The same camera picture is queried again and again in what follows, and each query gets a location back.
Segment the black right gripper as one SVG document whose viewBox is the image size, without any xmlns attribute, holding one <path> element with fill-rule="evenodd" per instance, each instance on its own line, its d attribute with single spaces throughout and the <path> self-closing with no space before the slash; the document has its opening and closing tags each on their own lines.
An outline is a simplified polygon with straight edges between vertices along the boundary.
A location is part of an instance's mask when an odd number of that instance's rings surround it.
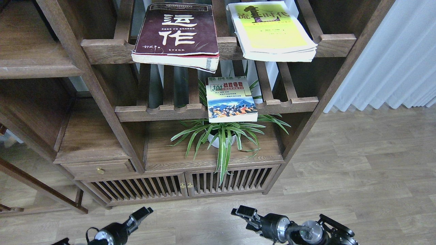
<svg viewBox="0 0 436 245">
<path fill-rule="evenodd" d="M 257 214 L 257 209 L 244 205 L 233 209 L 231 214 L 244 219 L 247 222 L 247 230 L 255 231 L 260 236 L 275 242 L 287 242 L 285 230 L 290 225 L 290 220 L 287 216 L 274 213 L 260 216 Z"/>
</svg>

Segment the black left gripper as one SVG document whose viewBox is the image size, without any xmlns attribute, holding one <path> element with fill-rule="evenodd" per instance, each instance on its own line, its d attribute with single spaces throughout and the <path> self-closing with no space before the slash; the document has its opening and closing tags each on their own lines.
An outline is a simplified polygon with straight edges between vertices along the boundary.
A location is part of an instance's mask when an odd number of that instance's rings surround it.
<svg viewBox="0 0 436 245">
<path fill-rule="evenodd" d="M 91 241 L 87 238 L 87 243 L 88 245 L 124 245 L 141 222 L 153 212 L 151 207 L 142 207 L 129 216 L 127 225 L 114 222 L 100 230 L 90 227 L 90 229 L 97 230 L 97 234 Z"/>
</svg>

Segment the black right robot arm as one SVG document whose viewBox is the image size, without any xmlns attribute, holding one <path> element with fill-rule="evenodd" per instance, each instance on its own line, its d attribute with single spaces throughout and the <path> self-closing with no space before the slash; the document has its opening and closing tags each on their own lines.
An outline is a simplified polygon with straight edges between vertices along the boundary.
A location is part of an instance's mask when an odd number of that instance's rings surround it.
<svg viewBox="0 0 436 245">
<path fill-rule="evenodd" d="M 358 245 L 355 233 L 341 223 L 320 214 L 318 221 L 306 221 L 302 225 L 287 216 L 269 213 L 259 216 L 255 208 L 240 205 L 233 208 L 232 215 L 246 220 L 246 229 L 274 243 L 288 242 L 290 245 Z"/>
</svg>

